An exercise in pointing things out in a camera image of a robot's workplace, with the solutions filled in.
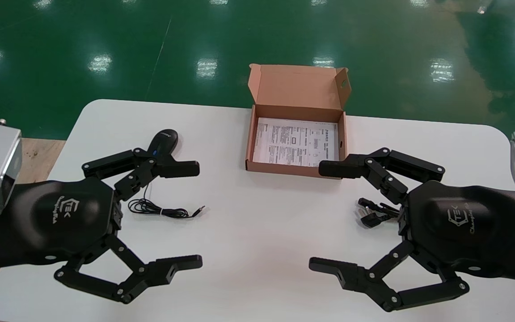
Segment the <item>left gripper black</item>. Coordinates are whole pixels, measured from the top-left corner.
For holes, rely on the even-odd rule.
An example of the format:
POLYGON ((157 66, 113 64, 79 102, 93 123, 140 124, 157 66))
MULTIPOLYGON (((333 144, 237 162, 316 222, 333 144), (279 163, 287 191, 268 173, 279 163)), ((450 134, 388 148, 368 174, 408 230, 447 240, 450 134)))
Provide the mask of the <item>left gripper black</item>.
POLYGON ((143 263, 115 236, 121 228, 120 201, 127 201, 155 178, 196 177, 197 161, 135 148, 82 165, 86 179, 16 185, 0 214, 0 268, 50 265, 66 287, 129 304, 147 288, 168 285, 178 271, 199 269, 200 255, 160 258, 143 263), (103 179, 127 173, 112 189, 103 179), (131 269, 121 283, 80 273, 82 265, 107 250, 131 269))

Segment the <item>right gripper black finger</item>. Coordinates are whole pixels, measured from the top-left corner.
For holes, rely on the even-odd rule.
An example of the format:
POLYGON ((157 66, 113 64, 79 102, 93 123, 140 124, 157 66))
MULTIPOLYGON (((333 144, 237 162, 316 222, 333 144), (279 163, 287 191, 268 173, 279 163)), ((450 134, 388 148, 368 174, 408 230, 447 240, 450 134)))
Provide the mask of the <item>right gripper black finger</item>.
POLYGON ((364 178, 393 204, 400 204, 408 188, 393 173, 425 183, 442 181, 445 169, 440 165, 389 148, 370 154, 349 154, 343 161, 324 160, 319 174, 331 178, 364 178))

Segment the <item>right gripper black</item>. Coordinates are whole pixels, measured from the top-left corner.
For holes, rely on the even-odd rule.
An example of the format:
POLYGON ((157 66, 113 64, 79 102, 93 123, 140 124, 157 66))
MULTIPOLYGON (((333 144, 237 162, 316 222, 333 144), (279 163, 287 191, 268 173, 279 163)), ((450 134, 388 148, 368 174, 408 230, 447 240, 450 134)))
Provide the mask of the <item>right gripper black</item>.
POLYGON ((386 312, 463 296, 469 285, 456 271, 515 280, 515 191, 428 181, 403 202, 399 234, 405 241, 368 269, 318 257, 309 259, 309 269, 334 275, 342 289, 367 295, 386 312), (390 288, 384 277, 408 257, 436 272, 441 283, 390 288))

